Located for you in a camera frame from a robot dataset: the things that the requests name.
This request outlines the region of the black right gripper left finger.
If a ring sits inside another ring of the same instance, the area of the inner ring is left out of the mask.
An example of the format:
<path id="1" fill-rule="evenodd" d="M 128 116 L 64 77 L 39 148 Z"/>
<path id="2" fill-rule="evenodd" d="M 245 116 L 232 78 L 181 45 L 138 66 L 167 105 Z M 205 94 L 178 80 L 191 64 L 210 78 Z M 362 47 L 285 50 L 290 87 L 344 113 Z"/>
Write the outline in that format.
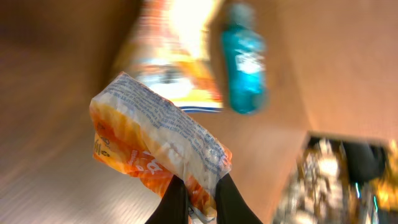
<path id="1" fill-rule="evenodd" d="M 169 186 L 146 224 L 188 224 L 188 192 L 183 180 L 173 176 Z"/>

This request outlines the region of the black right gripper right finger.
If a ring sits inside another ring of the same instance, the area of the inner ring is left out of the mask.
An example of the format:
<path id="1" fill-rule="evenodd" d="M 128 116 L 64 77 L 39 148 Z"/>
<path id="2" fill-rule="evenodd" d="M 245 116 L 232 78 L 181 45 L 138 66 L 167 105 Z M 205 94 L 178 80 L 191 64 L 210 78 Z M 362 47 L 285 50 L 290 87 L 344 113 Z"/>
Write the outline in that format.
<path id="1" fill-rule="evenodd" d="M 229 174 L 216 185 L 217 224 L 262 224 L 239 193 Z"/>

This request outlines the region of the small orange snack packet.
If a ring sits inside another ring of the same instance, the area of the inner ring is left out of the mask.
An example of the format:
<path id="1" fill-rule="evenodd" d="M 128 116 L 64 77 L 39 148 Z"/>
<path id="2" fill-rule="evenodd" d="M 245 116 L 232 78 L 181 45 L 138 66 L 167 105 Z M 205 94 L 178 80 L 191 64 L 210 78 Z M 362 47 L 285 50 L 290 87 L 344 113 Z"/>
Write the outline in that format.
<path id="1" fill-rule="evenodd" d="M 197 218 L 216 218 L 216 185 L 231 170 L 232 153 L 203 126 L 124 72 L 92 98 L 90 116 L 96 160 L 161 197 L 177 176 Z"/>

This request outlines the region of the blue mouthwash bottle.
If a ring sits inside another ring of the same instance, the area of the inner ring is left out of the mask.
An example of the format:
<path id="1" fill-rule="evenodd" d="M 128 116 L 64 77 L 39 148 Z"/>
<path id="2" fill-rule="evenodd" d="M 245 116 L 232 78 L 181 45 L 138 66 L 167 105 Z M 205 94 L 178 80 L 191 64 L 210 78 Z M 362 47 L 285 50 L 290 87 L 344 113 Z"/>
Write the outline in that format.
<path id="1" fill-rule="evenodd" d="M 264 39 L 254 31 L 254 10 L 243 2 L 229 5 L 221 44 L 228 74 L 229 104 L 239 114 L 259 111 L 267 100 Z"/>

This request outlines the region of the yellow chip bag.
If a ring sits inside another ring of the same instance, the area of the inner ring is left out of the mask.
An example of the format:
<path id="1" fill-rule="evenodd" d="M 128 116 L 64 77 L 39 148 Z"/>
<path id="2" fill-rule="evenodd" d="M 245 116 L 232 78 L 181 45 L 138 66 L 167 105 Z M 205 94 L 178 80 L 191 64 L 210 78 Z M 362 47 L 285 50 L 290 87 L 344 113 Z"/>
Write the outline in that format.
<path id="1" fill-rule="evenodd" d="M 112 66 L 187 113 L 223 108 L 210 62 L 215 0 L 143 0 L 137 21 Z"/>

